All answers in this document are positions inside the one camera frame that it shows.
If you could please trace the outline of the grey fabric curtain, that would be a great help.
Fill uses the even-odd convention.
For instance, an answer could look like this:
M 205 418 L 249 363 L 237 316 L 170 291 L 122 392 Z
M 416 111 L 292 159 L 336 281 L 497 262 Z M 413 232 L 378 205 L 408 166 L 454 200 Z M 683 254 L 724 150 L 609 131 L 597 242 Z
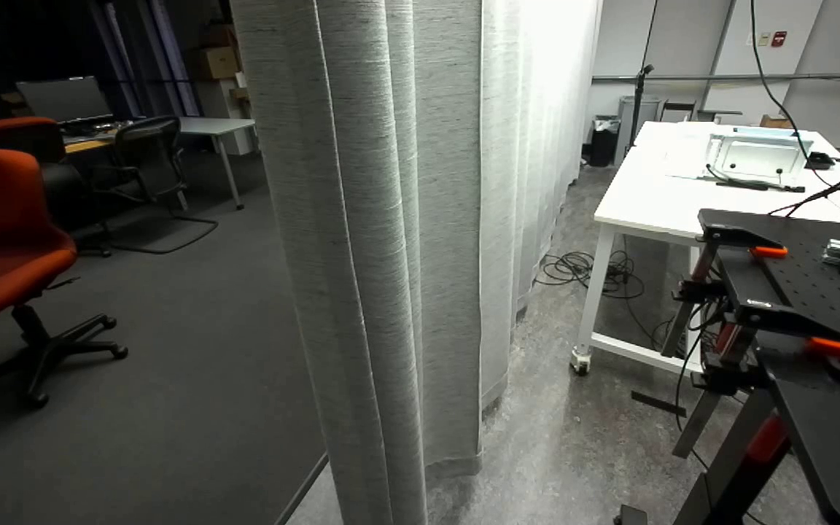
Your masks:
M 478 471 L 607 0 L 230 0 L 341 525 Z

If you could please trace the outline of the small white desk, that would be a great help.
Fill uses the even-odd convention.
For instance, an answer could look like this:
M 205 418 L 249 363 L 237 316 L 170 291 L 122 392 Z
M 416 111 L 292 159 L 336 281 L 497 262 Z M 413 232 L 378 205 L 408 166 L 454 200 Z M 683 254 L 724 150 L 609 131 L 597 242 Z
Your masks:
M 184 118 L 182 119 L 182 134 L 184 137 L 206 137 L 212 143 L 212 150 L 215 150 L 215 156 L 222 160 L 222 169 L 224 169 L 230 202 L 233 202 L 237 211 L 243 211 L 246 202 L 243 202 L 237 179 L 233 179 L 233 163 L 230 163 L 224 137 L 237 134 L 237 131 L 250 131 L 250 128 L 254 128 L 250 119 L 233 119 L 233 118 Z

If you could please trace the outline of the white rolling table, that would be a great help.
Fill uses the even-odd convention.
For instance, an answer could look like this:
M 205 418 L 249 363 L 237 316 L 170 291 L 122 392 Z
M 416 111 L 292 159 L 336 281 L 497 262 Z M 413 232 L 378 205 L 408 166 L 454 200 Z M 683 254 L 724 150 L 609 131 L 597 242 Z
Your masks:
M 680 363 L 654 347 L 642 347 L 596 331 L 602 297 L 607 290 L 613 245 L 625 237 L 654 240 L 664 245 L 698 245 L 698 214 L 740 211 L 740 214 L 788 214 L 798 205 L 796 220 L 840 223 L 840 153 L 819 134 L 796 137 L 807 147 L 804 169 L 788 188 L 733 182 L 707 172 L 707 143 L 717 122 L 645 122 L 637 143 L 626 150 L 607 194 L 602 197 L 591 223 L 597 226 L 596 258 L 577 341 L 572 347 L 572 370 L 586 373 L 591 354 L 625 357 L 651 369 L 677 370 Z

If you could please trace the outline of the cardboard box stack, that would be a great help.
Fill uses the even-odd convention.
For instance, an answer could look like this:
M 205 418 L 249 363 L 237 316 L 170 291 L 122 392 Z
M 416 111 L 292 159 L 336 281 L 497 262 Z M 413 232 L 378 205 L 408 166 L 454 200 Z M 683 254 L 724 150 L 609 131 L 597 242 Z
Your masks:
M 230 23 L 206 23 L 198 33 L 198 64 L 201 77 L 212 81 L 233 80 L 243 70 Z

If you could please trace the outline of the black office chair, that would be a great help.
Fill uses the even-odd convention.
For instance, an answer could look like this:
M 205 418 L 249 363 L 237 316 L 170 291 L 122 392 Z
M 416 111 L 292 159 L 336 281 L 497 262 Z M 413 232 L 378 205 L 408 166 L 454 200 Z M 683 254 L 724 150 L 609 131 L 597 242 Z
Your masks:
M 117 128 L 112 140 L 112 188 L 133 202 L 187 211 L 187 182 L 182 175 L 182 122 L 174 118 L 133 119 Z

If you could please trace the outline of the white tray on table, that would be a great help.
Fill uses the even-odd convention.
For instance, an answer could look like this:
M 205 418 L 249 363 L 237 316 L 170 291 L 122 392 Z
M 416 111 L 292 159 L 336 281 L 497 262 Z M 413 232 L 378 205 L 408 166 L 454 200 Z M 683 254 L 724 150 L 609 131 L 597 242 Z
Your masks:
M 707 143 L 707 172 L 788 188 L 804 169 L 807 147 L 784 128 L 717 128 Z

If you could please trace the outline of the black robot workbench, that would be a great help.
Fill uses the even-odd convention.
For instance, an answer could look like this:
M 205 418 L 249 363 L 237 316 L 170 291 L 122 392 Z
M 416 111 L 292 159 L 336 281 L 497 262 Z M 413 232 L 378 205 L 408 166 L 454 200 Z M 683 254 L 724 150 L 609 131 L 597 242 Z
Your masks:
M 667 402 L 674 453 L 691 456 L 724 401 L 740 412 L 689 491 L 674 525 L 744 525 L 784 459 L 796 459 L 828 525 L 840 525 L 840 360 L 807 351 L 840 340 L 840 223 L 699 211 L 699 261 L 677 297 L 702 370 L 693 405 Z M 756 261 L 784 245 L 788 261 Z

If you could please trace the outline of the dark laptop monitor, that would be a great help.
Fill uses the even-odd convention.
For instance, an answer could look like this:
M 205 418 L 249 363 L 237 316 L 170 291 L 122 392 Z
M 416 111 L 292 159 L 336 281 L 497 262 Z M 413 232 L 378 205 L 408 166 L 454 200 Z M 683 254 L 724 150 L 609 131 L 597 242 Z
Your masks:
M 53 118 L 59 122 L 91 122 L 113 118 L 94 77 L 20 81 L 17 92 L 36 115 Z

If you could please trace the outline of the near orange office chair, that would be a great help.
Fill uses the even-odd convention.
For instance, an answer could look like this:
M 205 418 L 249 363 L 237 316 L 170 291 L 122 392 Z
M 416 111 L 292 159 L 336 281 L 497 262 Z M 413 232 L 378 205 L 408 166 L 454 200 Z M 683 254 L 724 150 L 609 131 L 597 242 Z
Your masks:
M 0 313 L 12 313 L 23 340 L 23 347 L 0 363 L 0 377 L 27 370 L 23 402 L 31 410 L 50 402 L 44 383 L 66 357 L 100 351 L 129 357 L 117 341 L 96 341 L 96 332 L 117 326 L 112 316 L 85 318 L 53 335 L 31 310 L 31 302 L 75 261 L 72 237 L 50 216 L 40 163 L 27 153 L 0 150 Z

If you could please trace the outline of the orange office chair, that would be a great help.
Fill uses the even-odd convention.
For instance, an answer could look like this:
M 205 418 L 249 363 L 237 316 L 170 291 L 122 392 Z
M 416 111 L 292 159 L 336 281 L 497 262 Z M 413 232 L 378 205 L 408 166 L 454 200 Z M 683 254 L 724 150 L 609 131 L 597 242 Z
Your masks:
M 62 229 L 75 232 L 88 223 L 88 184 L 53 118 L 0 118 L 0 150 L 27 153 L 40 163 L 46 208 Z
M 31 302 L 75 261 L 72 237 L 50 216 L 40 163 L 27 153 L 0 150 L 0 313 L 12 313 L 23 340 L 23 347 L 0 363 L 0 377 L 27 370 L 23 402 L 31 410 L 50 402 L 44 383 L 66 357 L 100 351 L 129 357 L 117 341 L 96 341 L 96 332 L 117 326 L 112 316 L 85 318 L 53 335 L 31 310 Z

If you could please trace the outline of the far orange office chair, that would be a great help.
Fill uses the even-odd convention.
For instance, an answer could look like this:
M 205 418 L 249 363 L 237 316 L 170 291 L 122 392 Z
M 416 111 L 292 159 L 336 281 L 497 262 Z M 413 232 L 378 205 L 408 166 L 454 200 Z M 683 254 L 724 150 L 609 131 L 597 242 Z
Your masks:
M 75 232 L 88 223 L 88 184 L 53 118 L 0 118 L 0 150 L 27 153 L 40 163 L 46 208 L 62 229 Z

